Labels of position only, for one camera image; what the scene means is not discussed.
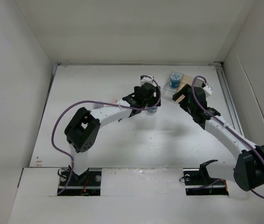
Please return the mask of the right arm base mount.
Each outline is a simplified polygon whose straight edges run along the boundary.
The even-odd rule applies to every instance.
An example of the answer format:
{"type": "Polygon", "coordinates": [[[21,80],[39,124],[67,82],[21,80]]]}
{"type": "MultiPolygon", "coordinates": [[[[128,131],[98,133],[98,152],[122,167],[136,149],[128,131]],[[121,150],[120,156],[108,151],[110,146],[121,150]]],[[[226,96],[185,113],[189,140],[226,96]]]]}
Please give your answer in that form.
{"type": "Polygon", "coordinates": [[[209,177],[207,171],[199,168],[183,169],[180,182],[185,184],[187,196],[228,196],[229,190],[226,181],[209,177]]]}

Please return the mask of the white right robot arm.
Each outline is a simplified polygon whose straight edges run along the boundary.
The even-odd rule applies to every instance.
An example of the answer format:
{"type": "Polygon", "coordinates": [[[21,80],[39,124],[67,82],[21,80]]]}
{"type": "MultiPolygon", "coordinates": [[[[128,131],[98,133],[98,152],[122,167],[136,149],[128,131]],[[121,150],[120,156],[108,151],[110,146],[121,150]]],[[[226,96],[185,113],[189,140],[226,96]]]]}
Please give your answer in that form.
{"type": "Polygon", "coordinates": [[[219,140],[234,156],[236,164],[225,174],[244,191],[264,185],[264,145],[259,146],[240,135],[221,114],[207,105],[207,96],[202,87],[186,84],[172,96],[203,130],[219,140]]]}

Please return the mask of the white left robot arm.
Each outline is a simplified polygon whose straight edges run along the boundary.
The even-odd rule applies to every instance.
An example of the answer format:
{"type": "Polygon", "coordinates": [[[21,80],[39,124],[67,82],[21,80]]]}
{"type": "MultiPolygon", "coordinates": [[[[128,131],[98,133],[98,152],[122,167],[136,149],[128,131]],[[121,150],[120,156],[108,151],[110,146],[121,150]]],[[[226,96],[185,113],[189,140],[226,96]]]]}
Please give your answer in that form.
{"type": "Polygon", "coordinates": [[[64,131],[67,142],[72,145],[71,155],[74,158],[70,179],[76,185],[85,183],[85,172],[88,170],[87,151],[94,146],[100,128],[133,117],[149,107],[160,106],[160,95],[158,85],[146,82],[135,86],[134,92],[123,97],[115,106],[94,110],[79,108],[64,131]]]}

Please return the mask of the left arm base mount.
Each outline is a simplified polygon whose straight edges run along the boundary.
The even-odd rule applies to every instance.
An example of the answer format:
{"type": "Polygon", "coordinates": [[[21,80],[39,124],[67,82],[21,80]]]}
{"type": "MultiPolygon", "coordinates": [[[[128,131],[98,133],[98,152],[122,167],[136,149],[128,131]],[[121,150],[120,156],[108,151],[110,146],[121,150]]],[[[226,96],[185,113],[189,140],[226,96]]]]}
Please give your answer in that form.
{"type": "Polygon", "coordinates": [[[58,196],[100,196],[101,194],[101,168],[89,168],[81,175],[70,175],[71,167],[60,168],[57,171],[59,183],[58,196]]]}

